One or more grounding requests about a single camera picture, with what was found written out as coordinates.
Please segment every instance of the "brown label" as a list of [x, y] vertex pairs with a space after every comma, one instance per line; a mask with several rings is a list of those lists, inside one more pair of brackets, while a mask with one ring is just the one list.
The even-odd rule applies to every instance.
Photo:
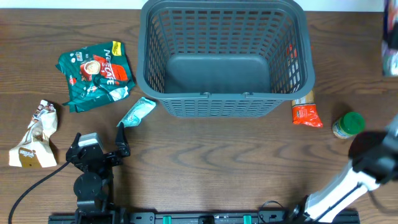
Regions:
[[34, 150], [20, 147], [18, 154], [23, 168], [42, 168]]

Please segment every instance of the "wood grain surface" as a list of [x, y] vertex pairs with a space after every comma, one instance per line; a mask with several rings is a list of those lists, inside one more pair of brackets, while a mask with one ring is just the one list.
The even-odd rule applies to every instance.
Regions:
[[[0, 10], [0, 223], [27, 188], [56, 167], [8, 166], [8, 150], [23, 137], [41, 99], [57, 104], [59, 126], [51, 137], [59, 164], [77, 132], [97, 132], [113, 151], [116, 125], [144, 94], [70, 114], [65, 77], [55, 68], [64, 52], [110, 40], [126, 44], [137, 66], [139, 14], [134, 10]], [[382, 14], [308, 12], [317, 73], [322, 129], [294, 126], [290, 102], [263, 118], [178, 119], [158, 106], [127, 129], [131, 157], [116, 167], [116, 203], [131, 210], [255, 210], [266, 200], [286, 207], [323, 188], [347, 163], [351, 140], [334, 137], [331, 124], [349, 110], [367, 129], [382, 129], [398, 112], [398, 78], [381, 75]], [[46, 223], [52, 213], [76, 209], [73, 183], [81, 172], [69, 165], [33, 190], [14, 223]], [[397, 184], [375, 192], [383, 209], [362, 196], [362, 222], [397, 223]]]

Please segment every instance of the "nescafe coffee bag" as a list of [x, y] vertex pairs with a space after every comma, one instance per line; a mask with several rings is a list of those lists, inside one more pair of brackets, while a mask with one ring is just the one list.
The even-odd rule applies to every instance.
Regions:
[[70, 112], [88, 111], [129, 96], [134, 87], [124, 44], [112, 41], [64, 53], [56, 67], [65, 75]]

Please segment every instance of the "green jar lid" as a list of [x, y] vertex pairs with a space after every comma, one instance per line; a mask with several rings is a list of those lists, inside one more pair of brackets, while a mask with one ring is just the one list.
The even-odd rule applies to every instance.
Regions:
[[340, 125], [348, 134], [359, 134], [365, 129], [365, 119], [357, 112], [349, 112], [343, 116]]

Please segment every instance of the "coffee cup image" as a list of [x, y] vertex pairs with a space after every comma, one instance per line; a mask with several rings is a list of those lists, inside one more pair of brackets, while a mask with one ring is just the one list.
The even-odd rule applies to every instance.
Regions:
[[85, 63], [85, 71], [90, 75], [97, 75], [101, 70], [101, 64], [96, 60]]
[[92, 75], [97, 75], [101, 71], [101, 64], [96, 60], [91, 60], [89, 62], [80, 65], [80, 73], [82, 75], [82, 81], [91, 81]]

